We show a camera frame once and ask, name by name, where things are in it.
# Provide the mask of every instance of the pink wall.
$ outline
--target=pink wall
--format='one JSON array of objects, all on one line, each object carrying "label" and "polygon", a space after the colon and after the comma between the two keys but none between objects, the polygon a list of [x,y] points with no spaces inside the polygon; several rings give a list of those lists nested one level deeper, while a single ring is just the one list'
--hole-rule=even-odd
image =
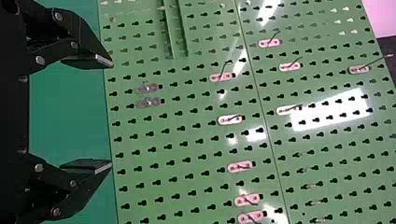
[{"label": "pink wall", "polygon": [[396,35],[396,0],[362,0],[362,2],[377,38]]}]

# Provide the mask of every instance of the green pegboard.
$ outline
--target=green pegboard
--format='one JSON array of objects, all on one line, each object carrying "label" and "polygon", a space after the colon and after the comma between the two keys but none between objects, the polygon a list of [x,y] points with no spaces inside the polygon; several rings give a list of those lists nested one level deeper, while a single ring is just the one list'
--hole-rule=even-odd
[{"label": "green pegboard", "polygon": [[[97,2],[38,1],[45,7],[75,11],[100,36]],[[30,150],[55,166],[81,159],[110,159],[104,72],[61,63],[31,76]],[[87,206],[62,224],[117,223],[113,174]]]},{"label": "green pegboard", "polygon": [[[188,56],[168,59],[174,7]],[[347,71],[381,57],[360,0],[117,0],[99,13],[116,63],[106,94],[120,223],[253,223],[239,218],[252,211],[259,223],[396,222],[394,86],[383,61]],[[282,44],[261,48],[273,37]],[[292,62],[301,68],[279,71]],[[233,78],[212,82],[223,65]],[[160,89],[135,92],[149,83]],[[163,103],[139,109],[148,97]],[[289,105],[301,111],[276,113]],[[226,115],[244,120],[220,126]],[[255,167],[230,173],[238,161]],[[262,200],[235,205],[251,193]]]}]

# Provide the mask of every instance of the bolt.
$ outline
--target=bolt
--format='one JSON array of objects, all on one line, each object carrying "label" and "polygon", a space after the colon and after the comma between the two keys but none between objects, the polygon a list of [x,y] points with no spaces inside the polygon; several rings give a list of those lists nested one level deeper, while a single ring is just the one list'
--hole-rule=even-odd
[{"label": "bolt", "polygon": [[73,49],[78,49],[78,43],[72,42],[70,45],[72,46]]},{"label": "bolt", "polygon": [[77,185],[75,180],[70,181],[70,187],[75,188]]},{"label": "bolt", "polygon": [[59,208],[54,208],[54,209],[52,209],[52,215],[54,216],[54,217],[58,217],[60,214],[61,214],[61,209],[59,209]]},{"label": "bolt", "polygon": [[55,19],[58,21],[62,21],[64,17],[59,12],[55,12]]},{"label": "bolt", "polygon": [[38,172],[38,173],[43,172],[43,171],[44,171],[44,166],[43,166],[43,164],[41,164],[41,163],[37,164],[37,165],[35,166],[35,171]]},{"label": "bolt", "polygon": [[46,60],[43,57],[41,57],[41,56],[35,57],[35,62],[40,64],[40,65],[45,65],[46,64]]}]

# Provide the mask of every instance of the green background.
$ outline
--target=green background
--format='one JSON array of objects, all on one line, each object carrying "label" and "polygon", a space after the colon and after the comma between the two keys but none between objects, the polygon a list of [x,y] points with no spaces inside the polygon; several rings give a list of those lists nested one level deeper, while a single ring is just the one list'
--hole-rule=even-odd
[{"label": "green background", "polygon": [[[38,2],[75,11],[99,36],[96,1]],[[104,72],[56,63],[32,75],[30,123],[31,153],[48,163],[59,166],[79,158],[110,159]],[[57,223],[117,223],[113,174],[84,210]]]}]

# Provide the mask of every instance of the small metal part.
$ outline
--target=small metal part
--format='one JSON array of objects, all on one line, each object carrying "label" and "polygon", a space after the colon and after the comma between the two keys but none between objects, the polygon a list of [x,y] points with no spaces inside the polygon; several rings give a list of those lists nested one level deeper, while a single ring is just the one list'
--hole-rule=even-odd
[{"label": "small metal part", "polygon": [[70,45],[73,49],[78,49],[78,43],[73,41]]},{"label": "small metal part", "polygon": [[298,62],[293,62],[293,63],[282,63],[279,66],[279,70],[282,72],[290,72],[290,71],[296,71],[301,68],[301,64]]},{"label": "small metal part", "polygon": [[325,217],[317,217],[315,223],[325,223],[327,219]]},{"label": "small metal part", "polygon": [[137,101],[136,102],[136,108],[138,109],[144,109],[148,107],[155,107],[161,105],[161,99],[160,98],[151,98],[151,97],[146,97],[144,100]]},{"label": "small metal part", "polygon": [[285,116],[301,110],[303,110],[303,105],[284,105],[278,107],[276,113],[279,116]]},{"label": "small metal part", "polygon": [[314,201],[314,202],[311,202],[311,206],[318,205],[318,204],[321,204],[321,203],[322,203],[321,201]]},{"label": "small metal part", "polygon": [[235,174],[239,172],[244,172],[250,170],[254,167],[253,161],[239,161],[231,163],[227,166],[228,172]]},{"label": "small metal part", "polygon": [[58,217],[61,215],[61,209],[60,208],[53,208],[51,211],[51,214],[53,217]]},{"label": "small metal part", "polygon": [[259,47],[262,49],[267,49],[267,48],[279,46],[282,43],[283,43],[282,40],[278,38],[261,40],[259,41]]},{"label": "small metal part", "polygon": [[214,74],[210,75],[209,81],[211,82],[221,82],[221,81],[228,81],[230,79],[233,79],[233,73],[224,73],[223,75],[221,74]]},{"label": "small metal part", "polygon": [[134,92],[136,92],[136,94],[145,94],[155,92],[160,89],[160,86],[157,83],[150,83],[148,85],[146,83],[147,81],[144,81],[142,87],[134,88]]},{"label": "small metal part", "polygon": [[250,222],[261,223],[263,219],[264,219],[264,213],[261,210],[249,212],[249,213],[243,213],[238,216],[238,221],[240,224],[248,224]]},{"label": "small metal part", "polygon": [[260,194],[248,194],[236,197],[233,202],[236,206],[242,207],[247,205],[258,205],[259,201],[262,199]]},{"label": "small metal part", "polygon": [[243,121],[243,116],[240,114],[226,115],[226,116],[221,116],[218,118],[218,123],[221,126],[237,124],[237,123],[241,123],[242,121]]},{"label": "small metal part", "polygon": [[358,66],[349,67],[347,70],[350,75],[357,75],[357,74],[364,74],[370,72],[370,70],[372,70],[372,67],[371,66],[362,67],[358,65]]},{"label": "small metal part", "polygon": [[77,186],[76,180],[70,181],[70,187],[75,188]]},{"label": "small metal part", "polygon": [[44,171],[44,166],[43,166],[43,164],[41,164],[41,163],[37,164],[37,165],[35,166],[35,171],[38,172],[38,173],[43,172],[43,171]]},{"label": "small metal part", "polygon": [[41,57],[41,56],[36,56],[35,57],[35,62],[40,64],[40,65],[45,65],[46,64],[46,60],[43,57]]},{"label": "small metal part", "polygon": [[62,21],[64,19],[64,17],[62,16],[61,13],[55,12],[55,19],[58,21]]}]

